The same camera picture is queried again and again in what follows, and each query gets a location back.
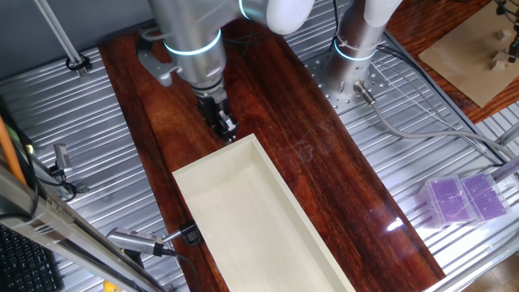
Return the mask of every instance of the purple container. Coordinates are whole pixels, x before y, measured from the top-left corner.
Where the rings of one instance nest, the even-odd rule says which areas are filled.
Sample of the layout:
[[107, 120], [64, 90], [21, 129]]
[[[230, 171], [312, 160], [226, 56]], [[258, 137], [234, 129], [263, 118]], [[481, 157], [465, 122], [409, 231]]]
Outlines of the purple container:
[[457, 176], [428, 180], [419, 196], [426, 201], [432, 216], [428, 224], [430, 227], [440, 228], [475, 218], [474, 210]]
[[510, 206], [489, 174], [476, 174], [461, 180], [470, 205], [480, 222], [506, 214]]

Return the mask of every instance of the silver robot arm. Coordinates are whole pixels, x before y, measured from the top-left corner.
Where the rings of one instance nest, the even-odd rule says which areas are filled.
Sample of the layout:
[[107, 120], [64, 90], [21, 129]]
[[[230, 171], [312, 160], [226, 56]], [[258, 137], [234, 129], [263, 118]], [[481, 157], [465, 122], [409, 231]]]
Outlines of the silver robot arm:
[[402, 0], [354, 0], [342, 16], [333, 53], [323, 67], [324, 84], [338, 93], [354, 95], [354, 84], [367, 69], [386, 25]]
[[238, 124], [232, 119], [223, 70], [226, 56], [221, 27], [237, 18], [290, 34], [306, 21], [315, 0], [148, 0], [169, 52], [170, 64], [159, 63], [147, 50], [139, 60], [164, 86], [170, 73], [189, 82], [198, 109], [222, 139], [233, 141]]

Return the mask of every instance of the dark wood surface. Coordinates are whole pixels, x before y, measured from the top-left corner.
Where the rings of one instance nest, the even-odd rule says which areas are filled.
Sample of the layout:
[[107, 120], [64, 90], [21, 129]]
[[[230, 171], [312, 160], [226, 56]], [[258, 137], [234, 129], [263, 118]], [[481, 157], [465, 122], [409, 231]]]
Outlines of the dark wood surface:
[[[247, 22], [224, 30], [249, 33]], [[163, 88], [139, 64], [135, 38], [100, 47], [157, 203], [170, 232], [190, 218], [171, 172], [225, 145], [195, 109], [189, 85]], [[225, 86], [238, 138], [254, 133], [357, 291], [422, 291], [444, 277], [411, 224], [281, 37], [227, 45]], [[163, 49], [155, 55], [166, 61]], [[395, 220], [403, 226], [388, 231]], [[202, 291], [227, 288], [205, 245], [174, 243], [190, 258]], [[193, 277], [184, 266], [190, 286]]]
[[418, 60], [432, 79], [474, 123], [481, 122], [519, 101], [519, 80], [515, 79], [503, 92], [484, 107], [479, 107], [445, 78], [419, 61], [418, 55], [448, 32], [463, 23], [491, 0], [404, 0], [391, 18], [388, 30]]

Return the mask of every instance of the white tray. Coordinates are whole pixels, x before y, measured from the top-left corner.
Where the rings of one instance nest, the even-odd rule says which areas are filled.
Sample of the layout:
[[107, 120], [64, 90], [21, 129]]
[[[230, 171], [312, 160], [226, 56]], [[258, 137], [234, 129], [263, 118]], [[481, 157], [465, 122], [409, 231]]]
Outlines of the white tray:
[[230, 291], [354, 291], [254, 135], [173, 176]]

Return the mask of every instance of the keyboard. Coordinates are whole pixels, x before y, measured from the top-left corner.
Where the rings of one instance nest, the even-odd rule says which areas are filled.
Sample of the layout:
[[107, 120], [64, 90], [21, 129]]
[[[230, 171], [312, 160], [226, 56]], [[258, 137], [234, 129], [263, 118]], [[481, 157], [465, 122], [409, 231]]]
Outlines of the keyboard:
[[0, 224], [0, 291], [62, 289], [51, 251]]

